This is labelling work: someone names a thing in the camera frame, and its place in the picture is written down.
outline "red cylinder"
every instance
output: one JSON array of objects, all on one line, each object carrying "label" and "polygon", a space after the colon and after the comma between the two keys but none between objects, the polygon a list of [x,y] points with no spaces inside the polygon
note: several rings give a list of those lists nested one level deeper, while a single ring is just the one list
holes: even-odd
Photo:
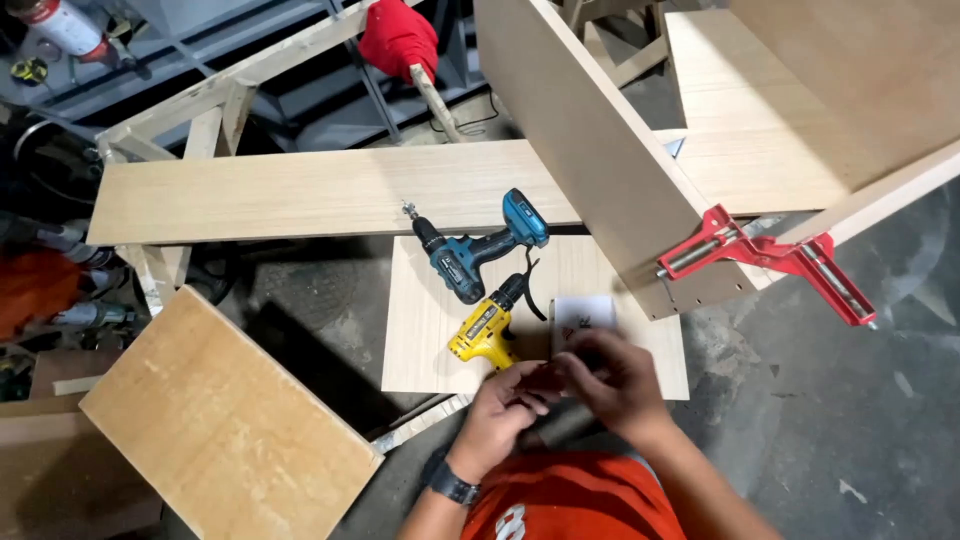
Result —
[{"label": "red cylinder", "polygon": [[97,23],[67,0],[8,0],[7,12],[82,62],[106,61],[111,45]]}]

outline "red corner clamp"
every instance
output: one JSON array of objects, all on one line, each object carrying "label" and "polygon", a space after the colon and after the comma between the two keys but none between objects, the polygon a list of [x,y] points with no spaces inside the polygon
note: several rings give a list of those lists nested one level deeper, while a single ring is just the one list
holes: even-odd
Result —
[{"label": "red corner clamp", "polygon": [[801,276],[848,325],[867,325],[876,330],[874,307],[833,261],[833,238],[829,233],[797,244],[778,244],[773,236],[750,238],[717,205],[704,213],[698,233],[657,259],[657,277],[675,281],[721,258]]}]

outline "orange shirt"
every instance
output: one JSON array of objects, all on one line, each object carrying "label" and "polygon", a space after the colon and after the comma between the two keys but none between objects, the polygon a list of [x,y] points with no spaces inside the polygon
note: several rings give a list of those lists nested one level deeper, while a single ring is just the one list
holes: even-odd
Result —
[{"label": "orange shirt", "polygon": [[528,454],[483,481],[462,540],[684,539],[657,479],[625,455]]}]

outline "blue cordless drill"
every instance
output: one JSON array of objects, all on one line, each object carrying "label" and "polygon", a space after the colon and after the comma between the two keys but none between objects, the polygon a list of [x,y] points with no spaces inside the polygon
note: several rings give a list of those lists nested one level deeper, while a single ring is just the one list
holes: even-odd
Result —
[{"label": "blue cordless drill", "polygon": [[403,211],[413,220],[414,233],[430,257],[430,265],[444,278],[446,288],[468,306],[479,302],[487,293],[480,278],[481,264],[507,255],[520,244],[528,250],[534,246],[542,248],[550,239],[546,222],[516,188],[503,196],[503,219],[507,228],[482,238],[466,235],[446,238],[417,214],[412,204],[404,202]]}]

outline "small box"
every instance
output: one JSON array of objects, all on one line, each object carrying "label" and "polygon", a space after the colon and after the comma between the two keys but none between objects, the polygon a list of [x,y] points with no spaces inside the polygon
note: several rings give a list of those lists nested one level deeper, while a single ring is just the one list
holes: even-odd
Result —
[{"label": "small box", "polygon": [[591,328],[616,330],[613,297],[562,296],[550,302],[550,354],[562,353],[578,331]]}]

